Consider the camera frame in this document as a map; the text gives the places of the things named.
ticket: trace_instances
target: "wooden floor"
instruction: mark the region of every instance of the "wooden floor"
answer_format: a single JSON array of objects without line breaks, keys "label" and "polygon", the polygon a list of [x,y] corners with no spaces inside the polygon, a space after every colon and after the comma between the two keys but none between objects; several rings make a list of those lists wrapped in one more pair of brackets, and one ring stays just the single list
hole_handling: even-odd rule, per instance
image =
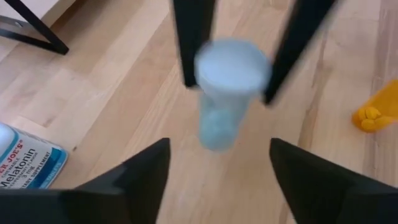
[{"label": "wooden floor", "polygon": [[[350,121],[398,78],[398,3],[342,2],[277,104],[253,104],[224,154],[198,142],[197,92],[182,85],[166,0],[78,3],[53,28],[66,56],[0,39],[0,120],[70,152],[53,188],[77,186],[170,137],[159,223],[293,223],[269,162],[271,137],[398,186],[398,125],[364,134]],[[289,6],[220,0],[215,36],[249,39],[272,57]]]}]

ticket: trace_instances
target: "black table leg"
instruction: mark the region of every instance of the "black table leg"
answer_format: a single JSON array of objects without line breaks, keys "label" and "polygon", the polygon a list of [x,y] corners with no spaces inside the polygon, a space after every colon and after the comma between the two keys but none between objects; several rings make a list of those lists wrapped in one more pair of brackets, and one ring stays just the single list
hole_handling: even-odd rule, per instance
[{"label": "black table leg", "polygon": [[34,29],[43,35],[49,42],[38,40],[26,35],[0,29],[0,36],[18,40],[46,50],[65,55],[69,48],[47,27],[28,7],[20,0],[5,0],[15,11],[17,11]]}]

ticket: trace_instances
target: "bottle label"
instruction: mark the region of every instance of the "bottle label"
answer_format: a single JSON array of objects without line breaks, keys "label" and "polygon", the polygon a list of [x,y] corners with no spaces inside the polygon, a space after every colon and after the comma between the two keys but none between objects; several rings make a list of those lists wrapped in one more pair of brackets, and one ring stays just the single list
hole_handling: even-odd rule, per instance
[{"label": "bottle label", "polygon": [[0,155],[0,189],[46,188],[66,160],[58,146],[12,128],[14,139]]}]

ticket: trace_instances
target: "yellow object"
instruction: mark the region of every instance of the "yellow object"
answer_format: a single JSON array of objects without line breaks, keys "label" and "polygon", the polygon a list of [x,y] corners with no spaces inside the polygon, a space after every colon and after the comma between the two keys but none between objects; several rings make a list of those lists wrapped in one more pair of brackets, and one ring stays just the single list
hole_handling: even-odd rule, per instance
[{"label": "yellow object", "polygon": [[398,80],[391,81],[353,114],[353,123],[375,132],[398,120]]}]

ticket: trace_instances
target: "supplement bottle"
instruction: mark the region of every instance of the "supplement bottle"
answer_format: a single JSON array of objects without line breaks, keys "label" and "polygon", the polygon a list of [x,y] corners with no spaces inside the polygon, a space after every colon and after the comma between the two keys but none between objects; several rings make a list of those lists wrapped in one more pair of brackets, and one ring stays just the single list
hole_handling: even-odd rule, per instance
[{"label": "supplement bottle", "polygon": [[46,189],[67,157],[60,146],[0,123],[0,189]]},{"label": "supplement bottle", "polygon": [[253,98],[268,84],[271,65],[254,44],[222,39],[205,44],[195,57],[200,96],[199,138],[214,151],[229,148]]}]

